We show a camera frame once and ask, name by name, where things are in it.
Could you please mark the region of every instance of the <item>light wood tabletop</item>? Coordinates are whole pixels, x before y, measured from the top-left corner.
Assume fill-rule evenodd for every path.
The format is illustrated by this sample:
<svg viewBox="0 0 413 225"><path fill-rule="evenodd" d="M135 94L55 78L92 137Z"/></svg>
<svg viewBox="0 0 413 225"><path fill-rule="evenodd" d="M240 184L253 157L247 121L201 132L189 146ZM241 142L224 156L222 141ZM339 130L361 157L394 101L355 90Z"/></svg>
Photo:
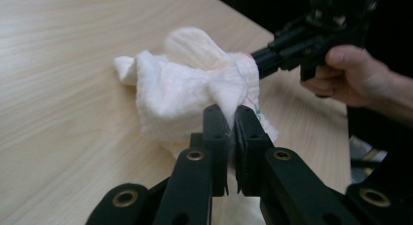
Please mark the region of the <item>light wood tabletop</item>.
<svg viewBox="0 0 413 225"><path fill-rule="evenodd" d="M273 40L219 0L0 0L0 224L84 224L115 186L150 188L170 175L175 158L140 132L135 88L119 82L112 60L161 53L167 34L187 25L226 52ZM280 132L275 145L344 192L345 106L303 89L299 70L260 87L261 110ZM215 201L212 224L251 224Z"/></svg>

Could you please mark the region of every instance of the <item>black mechanical device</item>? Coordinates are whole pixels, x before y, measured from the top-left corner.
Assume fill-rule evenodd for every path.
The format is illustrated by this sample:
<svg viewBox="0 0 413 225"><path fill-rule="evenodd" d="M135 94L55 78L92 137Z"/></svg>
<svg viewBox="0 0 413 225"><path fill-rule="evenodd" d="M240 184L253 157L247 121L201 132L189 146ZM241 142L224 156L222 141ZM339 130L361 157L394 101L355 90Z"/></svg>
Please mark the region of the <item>black mechanical device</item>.
<svg viewBox="0 0 413 225"><path fill-rule="evenodd" d="M315 76L331 47L362 46L376 1L310 0L309 14L288 23L274 42L252 54L260 78L301 65L305 81ZM203 132L192 133L169 178L151 189L130 183L112 189L87 224L210 224L212 197L228 194L232 148L238 191L261 199L267 224L413 224L409 147L389 152L367 179L343 195L325 186L296 153L274 147L251 109L238 108L231 130L212 105L204 111Z"/></svg>

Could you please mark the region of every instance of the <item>white cloth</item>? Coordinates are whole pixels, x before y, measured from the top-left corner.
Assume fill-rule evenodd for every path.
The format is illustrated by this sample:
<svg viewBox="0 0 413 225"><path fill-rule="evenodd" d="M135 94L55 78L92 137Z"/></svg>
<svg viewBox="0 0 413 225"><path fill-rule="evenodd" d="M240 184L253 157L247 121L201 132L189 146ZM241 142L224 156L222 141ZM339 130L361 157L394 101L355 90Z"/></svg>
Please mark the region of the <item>white cloth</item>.
<svg viewBox="0 0 413 225"><path fill-rule="evenodd" d="M264 131L276 140L277 130L259 110L258 69L250 55L225 53L195 27L174 30L165 41L165 51L162 56L144 51L135 58L114 59L119 80L137 86L136 107L142 131L149 138L160 141L177 158L189 147L191 132L202 132L206 107L217 104L232 128L235 111L242 104L255 111ZM228 181L230 193L235 192L236 179L232 173ZM249 224L264 223L257 198L232 193L231 197L216 201L225 209L215 209L214 216L231 214L231 219L247 216Z"/></svg>

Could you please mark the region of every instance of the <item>wooden table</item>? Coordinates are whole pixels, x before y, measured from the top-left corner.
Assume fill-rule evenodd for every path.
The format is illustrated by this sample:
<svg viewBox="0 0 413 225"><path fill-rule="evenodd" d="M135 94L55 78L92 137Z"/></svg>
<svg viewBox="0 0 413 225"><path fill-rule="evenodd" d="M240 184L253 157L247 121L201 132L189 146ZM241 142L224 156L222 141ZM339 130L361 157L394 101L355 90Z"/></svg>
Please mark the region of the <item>wooden table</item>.
<svg viewBox="0 0 413 225"><path fill-rule="evenodd" d="M251 53L273 38L218 0L0 0L1 224L84 224L111 188L152 187L170 175L174 158L141 134L135 88L120 84L112 60L160 53L185 25L227 52ZM262 111L280 131L275 144L344 192L345 107L298 81L298 70L261 81ZM220 200L213 224L248 224Z"/></svg>

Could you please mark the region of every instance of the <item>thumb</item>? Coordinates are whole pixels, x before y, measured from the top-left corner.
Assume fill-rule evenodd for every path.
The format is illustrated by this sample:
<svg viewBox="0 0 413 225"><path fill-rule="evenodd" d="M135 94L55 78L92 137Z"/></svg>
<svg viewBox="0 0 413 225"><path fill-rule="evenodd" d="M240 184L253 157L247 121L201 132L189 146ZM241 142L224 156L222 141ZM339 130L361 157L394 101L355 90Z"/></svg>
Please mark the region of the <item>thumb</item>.
<svg viewBox="0 0 413 225"><path fill-rule="evenodd" d="M369 58L370 54L361 48L342 45L330 49L325 55L325 62L333 68L348 70L364 67Z"/></svg>

